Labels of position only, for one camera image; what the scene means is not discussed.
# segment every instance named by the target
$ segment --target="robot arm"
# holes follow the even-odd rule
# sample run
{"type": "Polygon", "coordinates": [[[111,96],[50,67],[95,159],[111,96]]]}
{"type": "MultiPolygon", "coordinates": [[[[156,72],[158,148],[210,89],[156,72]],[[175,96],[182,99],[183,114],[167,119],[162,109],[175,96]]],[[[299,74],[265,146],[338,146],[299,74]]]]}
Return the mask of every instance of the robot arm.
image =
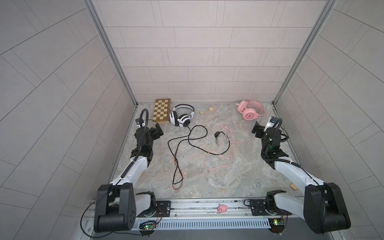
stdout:
{"type": "Polygon", "coordinates": [[[265,127],[256,122],[252,133],[262,139],[263,160],[291,180],[304,193],[304,198],[291,196],[283,190],[268,192],[267,211],[271,214],[278,209],[289,211],[304,219],[315,233],[350,228],[351,221],[339,186],[308,173],[280,149],[280,143],[288,139],[279,130],[281,124],[282,119],[271,117],[265,127]]]}

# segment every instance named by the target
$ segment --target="wooden chess board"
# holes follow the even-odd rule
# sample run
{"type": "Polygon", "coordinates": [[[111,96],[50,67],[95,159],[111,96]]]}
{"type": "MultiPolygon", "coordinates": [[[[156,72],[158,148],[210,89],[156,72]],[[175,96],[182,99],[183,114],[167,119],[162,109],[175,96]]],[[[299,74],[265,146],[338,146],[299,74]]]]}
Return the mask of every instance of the wooden chess board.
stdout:
{"type": "Polygon", "coordinates": [[[156,99],[153,120],[158,123],[169,123],[170,98],[156,99]]]}

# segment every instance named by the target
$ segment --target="black cable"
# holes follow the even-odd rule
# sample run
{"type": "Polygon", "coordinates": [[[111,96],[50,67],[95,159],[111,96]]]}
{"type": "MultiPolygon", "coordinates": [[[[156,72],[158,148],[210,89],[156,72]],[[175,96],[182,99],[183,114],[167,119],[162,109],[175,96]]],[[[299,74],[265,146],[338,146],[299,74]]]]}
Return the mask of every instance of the black cable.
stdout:
{"type": "MultiPolygon", "coordinates": [[[[175,139],[182,138],[182,137],[172,138],[171,140],[168,141],[168,148],[169,148],[170,152],[172,153],[172,155],[174,156],[174,160],[175,160],[175,164],[176,164],[176,169],[175,169],[175,172],[173,173],[172,186],[175,185],[175,184],[178,184],[178,183],[180,183],[180,182],[182,182],[182,181],[184,180],[183,174],[182,174],[182,172],[181,172],[181,170],[180,170],[179,160],[178,160],[177,157],[176,157],[177,150],[179,149],[179,145],[180,145],[180,143],[181,143],[182,141],[186,141],[186,140],[188,140],[188,143],[189,143],[192,147],[198,148],[198,149],[200,149],[200,150],[202,150],[202,151],[208,153],[208,151],[206,151],[206,150],[204,150],[204,149],[202,149],[202,148],[200,148],[200,147],[198,147],[198,146],[195,146],[195,145],[193,145],[193,144],[190,142],[190,140],[197,140],[197,139],[201,139],[201,138],[206,137],[206,136],[208,135],[208,130],[207,130],[207,128],[206,128],[205,126],[203,126],[203,125],[195,125],[192,129],[190,129],[189,127],[188,127],[188,129],[189,129],[189,134],[186,135],[186,136],[182,136],[182,137],[188,137],[188,138],[187,138],[187,139],[183,139],[183,140],[181,140],[181,141],[178,143],[177,148],[176,148],[176,151],[175,151],[175,154],[173,154],[172,149],[171,149],[170,146],[169,146],[169,142],[172,141],[172,140],[175,140],[175,139]],[[193,129],[194,129],[195,127],[197,127],[197,126],[201,126],[201,127],[203,127],[203,128],[205,129],[205,135],[202,136],[202,137],[198,137],[198,138],[189,138],[190,135],[191,135],[191,133],[192,133],[192,131],[193,131],[193,129]],[[180,172],[181,180],[178,181],[178,182],[175,182],[175,177],[176,177],[176,172],[177,172],[177,170],[179,170],[179,172],[180,172]]],[[[215,136],[215,137],[218,137],[218,136],[220,135],[220,133],[223,133],[223,134],[225,135],[224,132],[216,132],[216,133],[214,134],[214,136],[215,136]]],[[[230,147],[230,140],[228,139],[228,148],[227,148],[223,153],[221,153],[221,154],[226,153],[226,152],[229,150],[229,147],[230,147]]]]}

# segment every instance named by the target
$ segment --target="tile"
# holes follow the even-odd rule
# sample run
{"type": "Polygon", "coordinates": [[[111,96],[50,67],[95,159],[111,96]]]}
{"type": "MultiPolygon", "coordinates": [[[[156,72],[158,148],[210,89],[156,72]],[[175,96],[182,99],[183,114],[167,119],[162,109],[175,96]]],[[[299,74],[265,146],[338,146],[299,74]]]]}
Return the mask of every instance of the tile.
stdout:
{"type": "Polygon", "coordinates": [[[311,125],[325,113],[323,106],[304,83],[301,83],[297,87],[293,97],[299,104],[311,125]]]}
{"type": "Polygon", "coordinates": [[[281,83],[257,82],[253,93],[260,94],[277,94],[280,90],[281,83]]]}
{"type": "Polygon", "coordinates": [[[321,68],[319,68],[319,66],[316,65],[316,63],[314,63],[314,61],[312,61],[312,59],[308,56],[305,56],[303,62],[297,70],[297,75],[299,75],[310,90],[315,88],[324,74],[323,70],[321,70],[321,68]]]}
{"type": "Polygon", "coordinates": [[[80,163],[76,162],[75,160],[71,159],[68,156],[64,156],[63,160],[61,161],[61,164],[66,166],[67,168],[70,168],[74,170],[77,173],[81,173],[84,166],[80,163]]]}
{"type": "Polygon", "coordinates": [[[161,55],[163,56],[164,67],[169,67],[168,50],[166,48],[162,48],[161,55]]]}
{"type": "Polygon", "coordinates": [[[150,67],[153,82],[188,82],[187,67],[150,67]]]}
{"type": "Polygon", "coordinates": [[[284,129],[287,130],[288,134],[293,134],[296,131],[295,124],[293,123],[291,117],[289,116],[284,104],[282,101],[279,101],[276,105],[276,108],[283,118],[284,129]]]}
{"type": "Polygon", "coordinates": [[[244,99],[257,99],[259,94],[222,94],[222,102],[241,102],[244,99]]]}
{"type": "Polygon", "coordinates": [[[183,102],[221,102],[221,94],[183,94],[183,102]]]}
{"type": "Polygon", "coordinates": [[[319,90],[324,86],[324,84],[330,79],[327,74],[324,74],[316,86],[312,89],[312,93],[316,95],[319,90]]]}
{"type": "Polygon", "coordinates": [[[41,79],[46,79],[80,47],[68,24],[62,21],[22,42],[12,51],[41,79]]]}
{"type": "Polygon", "coordinates": [[[377,177],[377,179],[383,184],[384,177],[380,173],[380,170],[383,168],[383,162],[380,160],[379,151],[381,146],[381,140],[384,139],[384,133],[378,132],[367,140],[362,141],[358,145],[355,146],[357,152],[362,156],[365,163],[369,166],[369,168],[373,171],[373,174],[377,177]]]}
{"type": "Polygon", "coordinates": [[[79,30],[81,36],[83,37],[86,43],[96,37],[97,31],[93,26],[93,23],[88,15],[87,10],[84,9],[74,14],[73,16],[71,16],[71,19],[75,23],[76,28],[79,30]]]}
{"type": "Polygon", "coordinates": [[[107,152],[96,143],[91,155],[81,173],[79,180],[73,188],[71,195],[67,200],[68,205],[83,207],[87,196],[92,188],[97,174],[103,164],[107,152]]]}
{"type": "Polygon", "coordinates": [[[224,18],[224,1],[217,1],[217,11],[216,11],[216,27],[223,26],[223,18],[224,18]]]}
{"type": "Polygon", "coordinates": [[[101,111],[94,108],[69,148],[67,156],[84,166],[106,122],[101,111]]]}
{"type": "Polygon", "coordinates": [[[325,112],[314,124],[312,124],[313,129],[318,129],[326,120],[328,120],[328,118],[330,118],[330,116],[325,112]]]}
{"type": "Polygon", "coordinates": [[[99,139],[97,140],[97,143],[102,147],[104,148],[105,151],[108,151],[108,148],[109,148],[109,145],[104,142],[104,140],[102,140],[100,137],[99,139]]]}
{"type": "Polygon", "coordinates": [[[100,36],[99,35],[96,36],[92,41],[96,44],[97,49],[99,50],[101,56],[103,58],[106,58],[108,56],[108,53],[107,53],[107,50],[105,49],[105,46],[101,42],[100,36]]]}
{"type": "Polygon", "coordinates": [[[128,95],[127,91],[123,91],[117,101],[117,105],[119,106],[121,111],[125,111],[128,106],[128,103],[131,102],[131,97],[128,95]]]}
{"type": "Polygon", "coordinates": [[[79,127],[83,126],[84,121],[70,107],[68,107],[68,105],[65,105],[61,111],[72,119],[72,121],[74,121],[79,127]]]}
{"type": "Polygon", "coordinates": [[[324,3],[324,1],[287,1],[277,26],[313,27],[324,3]]]}
{"type": "Polygon", "coordinates": [[[0,9],[0,53],[25,41],[37,33],[36,29],[11,0],[2,1],[0,9]]]}
{"type": "Polygon", "coordinates": [[[257,66],[261,48],[221,48],[219,66],[257,66]]]}
{"type": "Polygon", "coordinates": [[[316,98],[347,138],[352,137],[372,123],[372,120],[359,106],[331,79],[318,91],[316,98]]]}
{"type": "Polygon", "coordinates": [[[384,52],[380,47],[383,42],[384,33],[370,28],[349,53],[351,58],[381,80],[384,80],[384,70],[380,64],[384,61],[384,52]]]}
{"type": "Polygon", "coordinates": [[[0,204],[0,212],[2,239],[14,239],[30,209],[0,204]]]}
{"type": "Polygon", "coordinates": [[[194,82],[231,82],[235,67],[193,67],[194,82]]]}
{"type": "Polygon", "coordinates": [[[382,186],[368,189],[355,194],[357,200],[367,213],[377,233],[382,238],[384,236],[384,228],[380,224],[380,215],[384,212],[384,208],[380,200],[384,197],[384,188],[382,186]]]}
{"type": "Polygon", "coordinates": [[[276,94],[260,94],[257,98],[259,102],[272,102],[276,98],[276,94]]]}
{"type": "Polygon", "coordinates": [[[0,204],[31,209],[39,197],[0,187],[0,204]]]}
{"type": "Polygon", "coordinates": [[[295,61],[299,48],[270,48],[263,66],[292,66],[295,61]]]}
{"type": "Polygon", "coordinates": [[[19,164],[71,96],[54,74],[41,83],[0,122],[0,159],[19,164]]]}
{"type": "Polygon", "coordinates": [[[12,171],[16,168],[15,165],[0,160],[0,184],[3,185],[5,180],[11,175],[12,171]]]}
{"type": "Polygon", "coordinates": [[[217,1],[159,1],[163,26],[216,26],[217,1]]]}
{"type": "Polygon", "coordinates": [[[378,186],[381,186],[381,184],[375,176],[370,176],[370,177],[361,179],[349,185],[353,193],[361,192],[361,191],[378,187],[378,186]]]}
{"type": "Polygon", "coordinates": [[[291,138],[293,139],[293,143],[299,153],[303,168],[313,174],[315,177],[323,179],[315,163],[313,162],[313,159],[307,147],[305,146],[303,139],[300,137],[299,132],[295,131],[293,134],[291,134],[291,138]]]}
{"type": "Polygon", "coordinates": [[[320,36],[316,38],[308,56],[336,83],[355,64],[352,59],[320,36]]]}
{"type": "Polygon", "coordinates": [[[28,4],[24,0],[13,0],[13,2],[17,5],[17,7],[32,24],[32,26],[36,29],[37,32],[41,32],[45,29],[45,27],[43,27],[39,19],[36,17],[36,15],[33,13],[31,8],[29,8],[28,4]]]}
{"type": "Polygon", "coordinates": [[[72,93],[75,93],[102,61],[103,58],[96,44],[89,42],[65,61],[55,71],[55,74],[72,93]]]}
{"type": "Polygon", "coordinates": [[[287,28],[279,48],[301,48],[312,28],[287,28]]]}
{"type": "Polygon", "coordinates": [[[361,22],[333,10],[326,24],[321,29],[320,36],[333,46],[343,50],[361,25],[361,22]]]}
{"type": "Polygon", "coordinates": [[[111,113],[123,90],[124,86],[118,75],[116,75],[99,99],[100,103],[108,113],[111,113]]]}
{"type": "Polygon", "coordinates": [[[163,26],[163,20],[161,20],[159,1],[151,1],[151,4],[152,4],[153,15],[155,17],[156,26],[163,26]]]}
{"type": "Polygon", "coordinates": [[[379,237],[375,228],[372,225],[369,226],[359,226],[350,228],[352,235],[356,238],[359,237],[379,237]]]}
{"type": "Polygon", "coordinates": [[[77,217],[60,215],[51,234],[49,235],[48,240],[68,240],[71,237],[71,233],[76,222],[77,217]]]}
{"type": "Polygon", "coordinates": [[[168,48],[170,66],[212,66],[213,48],[168,48]]]}
{"type": "Polygon", "coordinates": [[[216,85],[215,93],[227,93],[227,94],[236,94],[236,93],[248,93],[250,88],[250,82],[222,82],[216,85]]]}
{"type": "Polygon", "coordinates": [[[332,160],[331,156],[329,155],[329,153],[326,153],[324,156],[320,157],[319,159],[315,160],[315,164],[317,167],[320,167],[321,165],[323,165],[324,163],[327,163],[329,162],[330,160],[332,160]]]}
{"type": "Polygon", "coordinates": [[[227,1],[223,26],[271,26],[277,1],[227,1]]]}
{"type": "Polygon", "coordinates": [[[316,132],[313,130],[311,124],[303,112],[300,113],[293,122],[301,138],[305,142],[305,146],[308,148],[312,159],[319,159],[321,156],[327,153],[327,149],[325,149],[323,145],[324,142],[321,142],[320,138],[316,135],[316,132]]]}
{"type": "Polygon", "coordinates": [[[276,11],[275,11],[275,14],[273,16],[271,27],[277,27],[277,25],[279,24],[281,14],[283,13],[283,10],[285,7],[285,3],[286,3],[286,1],[279,1],[277,8],[276,8],[276,11]]]}
{"type": "Polygon", "coordinates": [[[0,119],[35,89],[16,69],[0,57],[0,119]]]}
{"type": "Polygon", "coordinates": [[[79,130],[67,115],[59,113],[3,186],[40,196],[79,130]]]}
{"type": "Polygon", "coordinates": [[[131,83],[130,86],[135,94],[169,94],[166,83],[131,83]]]}
{"type": "Polygon", "coordinates": [[[110,83],[112,81],[112,79],[116,76],[116,70],[113,67],[111,59],[109,57],[105,58],[100,63],[99,67],[101,68],[101,71],[103,72],[104,76],[106,77],[107,82],[110,83]]]}
{"type": "Polygon", "coordinates": [[[233,28],[231,47],[278,48],[285,30],[286,28],[233,28]]]}
{"type": "Polygon", "coordinates": [[[284,103],[287,113],[292,117],[295,112],[300,108],[295,98],[292,96],[290,91],[285,91],[281,96],[281,102],[284,103]]]}
{"type": "Polygon", "coordinates": [[[105,107],[98,101],[96,103],[96,107],[101,111],[101,113],[104,115],[104,117],[109,117],[109,112],[105,109],[105,107]]]}
{"type": "Polygon", "coordinates": [[[95,70],[71,97],[67,105],[85,121],[105,89],[105,84],[95,70]]]}
{"type": "Polygon", "coordinates": [[[299,84],[302,82],[301,78],[299,77],[299,75],[297,75],[297,73],[293,76],[291,82],[289,83],[288,85],[288,90],[291,92],[291,93],[294,93],[297,89],[297,87],[299,86],[299,84]]]}
{"type": "Polygon", "coordinates": [[[375,135],[376,133],[378,133],[380,131],[381,131],[381,129],[375,123],[372,123],[368,127],[364,128],[360,132],[356,133],[356,135],[351,137],[349,139],[349,141],[352,144],[352,146],[356,146],[359,143],[361,143],[362,141],[364,141],[365,139],[375,135]]]}
{"type": "Polygon", "coordinates": [[[74,24],[72,18],[69,17],[69,18],[65,19],[65,22],[70,27],[71,31],[75,35],[75,37],[76,37],[77,41],[80,43],[80,45],[84,46],[86,42],[84,41],[83,37],[81,36],[81,34],[80,34],[79,30],[77,29],[76,25],[74,24]]]}
{"type": "Polygon", "coordinates": [[[326,120],[316,133],[348,184],[373,175],[331,118],[326,120]]]}
{"type": "Polygon", "coordinates": [[[126,48],[118,27],[104,27],[104,30],[113,48],[126,48]]]}
{"type": "Polygon", "coordinates": [[[272,82],[279,67],[241,67],[238,81],[272,82]]]}
{"type": "Polygon", "coordinates": [[[119,53],[126,67],[164,66],[160,48],[119,48],[119,53]]]}
{"type": "Polygon", "coordinates": [[[371,222],[362,208],[363,205],[359,204],[335,163],[333,161],[329,161],[320,166],[319,171],[325,182],[333,182],[341,188],[343,199],[348,210],[348,215],[351,220],[351,226],[371,225],[371,222]]]}
{"type": "Polygon", "coordinates": [[[156,26],[151,1],[97,1],[107,26],[156,26]]]}
{"type": "Polygon", "coordinates": [[[15,239],[47,239],[79,174],[59,165],[15,239]]]}
{"type": "Polygon", "coordinates": [[[116,129],[122,118],[123,111],[116,104],[113,108],[105,126],[100,134],[100,138],[108,145],[111,145],[116,129]]]}
{"type": "Polygon", "coordinates": [[[263,48],[263,51],[260,55],[259,62],[257,63],[258,66],[263,66],[266,55],[268,54],[269,48],[263,48]]]}
{"type": "Polygon", "coordinates": [[[25,0],[25,2],[45,28],[84,9],[84,4],[76,0],[25,0]]]}
{"type": "Polygon", "coordinates": [[[229,48],[232,28],[174,28],[178,48],[229,48]]]}
{"type": "Polygon", "coordinates": [[[356,44],[360,41],[360,39],[364,36],[364,34],[368,31],[369,28],[370,26],[363,23],[359,28],[359,30],[352,37],[352,39],[345,46],[345,48],[343,49],[343,52],[348,55],[352,51],[352,49],[356,46],[356,44]]]}
{"type": "Polygon", "coordinates": [[[175,48],[173,28],[120,27],[127,48],[175,48]]]}
{"type": "Polygon", "coordinates": [[[25,65],[12,50],[6,51],[1,56],[33,86],[37,87],[42,82],[42,80],[27,65],[25,65]]]}
{"type": "Polygon", "coordinates": [[[175,93],[177,94],[209,94],[211,89],[211,83],[210,82],[173,83],[173,88],[175,93]]]}
{"type": "Polygon", "coordinates": [[[380,31],[384,31],[383,7],[380,0],[355,0],[346,14],[380,31]]]}

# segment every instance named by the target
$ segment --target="gray marble floor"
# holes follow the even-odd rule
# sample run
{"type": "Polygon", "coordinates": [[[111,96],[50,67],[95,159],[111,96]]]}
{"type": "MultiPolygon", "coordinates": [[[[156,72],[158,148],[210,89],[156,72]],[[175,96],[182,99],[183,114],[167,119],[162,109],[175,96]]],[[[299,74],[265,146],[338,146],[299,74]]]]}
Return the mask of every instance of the gray marble floor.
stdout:
{"type": "MultiPolygon", "coordinates": [[[[219,131],[223,123],[235,122],[243,119],[237,112],[235,103],[211,103],[211,104],[192,104],[195,108],[196,116],[192,119],[190,128],[195,125],[204,125],[208,129],[208,135],[199,140],[191,141],[206,150],[217,150],[222,152],[228,147],[228,141],[223,134],[219,136],[219,146],[214,141],[214,133],[219,131]],[[209,112],[208,107],[213,107],[214,111],[209,112]]],[[[276,115],[273,107],[269,103],[264,103],[267,115],[258,120],[260,125],[265,125],[271,115],[276,115]]],[[[136,110],[135,118],[138,118],[142,109],[147,108],[149,117],[152,118],[154,104],[140,104],[136,110]]],[[[292,190],[289,185],[291,182],[281,173],[273,170],[260,157],[261,140],[255,138],[251,133],[255,120],[243,121],[240,124],[229,124],[228,127],[245,125],[250,133],[250,141],[238,145],[232,164],[226,168],[208,170],[205,168],[204,161],[206,153],[194,148],[183,141],[180,144],[177,158],[180,169],[184,175],[184,182],[179,190],[172,188],[172,177],[175,171],[174,159],[168,148],[168,140],[186,136],[188,128],[176,127],[171,124],[161,124],[164,135],[154,141],[154,156],[149,167],[143,172],[139,181],[135,185],[135,192],[153,191],[157,199],[165,198],[219,198],[219,197],[265,197],[267,191],[281,189],[295,196],[302,196],[299,190],[292,190]]],[[[129,130],[123,153],[115,173],[117,177],[127,166],[132,149],[136,147],[134,133],[137,129],[135,124],[129,130]]],[[[245,128],[237,128],[234,134],[239,141],[247,141],[248,134],[245,128]]],[[[196,127],[191,137],[204,136],[205,130],[196,127]]],[[[170,146],[175,151],[180,139],[170,142],[170,146]]],[[[292,157],[291,149],[286,142],[282,143],[281,148],[292,157]]],[[[230,156],[230,150],[224,154],[230,156]]],[[[225,166],[229,159],[213,156],[210,154],[207,160],[208,167],[225,166]]]]}

